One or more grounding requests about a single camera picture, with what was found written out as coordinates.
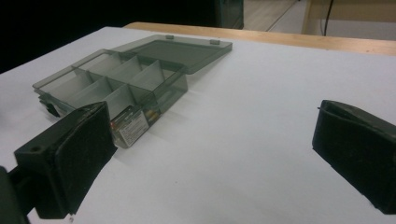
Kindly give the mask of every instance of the floor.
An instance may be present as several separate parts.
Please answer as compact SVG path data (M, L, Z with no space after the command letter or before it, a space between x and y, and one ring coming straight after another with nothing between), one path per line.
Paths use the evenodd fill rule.
M285 26L283 30L288 32L289 28L295 30L296 26L300 27L301 24L291 23L284 24L280 23L280 20L286 16L285 13L289 12L295 5L304 5L302 2L297 0L245 0L244 1L244 30L255 30L255 31L272 31L282 30L280 26Z
M245 0L245 28L300 34L307 0ZM328 36L396 40L396 23L329 21Z

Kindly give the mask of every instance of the plastic divider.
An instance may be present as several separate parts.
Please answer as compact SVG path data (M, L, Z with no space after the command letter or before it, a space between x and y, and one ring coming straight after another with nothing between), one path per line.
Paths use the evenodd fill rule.
M128 85L124 84L117 90L109 94L103 101L107 102L110 119L114 119L129 105L135 105L134 97L132 96Z
M84 63L79 68L90 71L92 73L105 76L108 71L120 66L122 60L118 53L102 54L87 63Z
M70 96L66 102L75 108L79 108L84 105L100 102L111 92L113 90L108 85L106 78L102 77L84 90Z
M74 70L74 72L79 71L73 75L74 77L68 79L66 82L60 80L55 80L51 82L48 86L51 86L49 94L60 100L66 100L75 92L82 91L89 85L93 83L92 77L82 70Z
M118 81L128 83L134 76L142 71L142 67L137 59L133 57L122 65L111 70L107 76Z
M154 91L164 81L165 78L163 76L163 70L161 68L160 61L157 60L155 63L134 76L129 81L129 84L149 91Z

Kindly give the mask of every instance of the white table surface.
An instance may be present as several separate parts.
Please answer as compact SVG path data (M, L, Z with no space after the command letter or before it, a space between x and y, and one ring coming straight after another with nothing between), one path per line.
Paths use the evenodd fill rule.
M34 83L156 34L103 28L0 75L0 164L11 170L13 151L57 121ZM233 50L188 76L189 91L118 149L74 223L395 223L311 141L324 99L396 124L396 57L225 40Z

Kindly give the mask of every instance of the black wall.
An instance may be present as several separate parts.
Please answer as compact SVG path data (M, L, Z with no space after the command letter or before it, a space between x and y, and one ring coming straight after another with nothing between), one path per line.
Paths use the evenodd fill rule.
M1 1L0 74L105 26L149 21L220 27L222 1Z

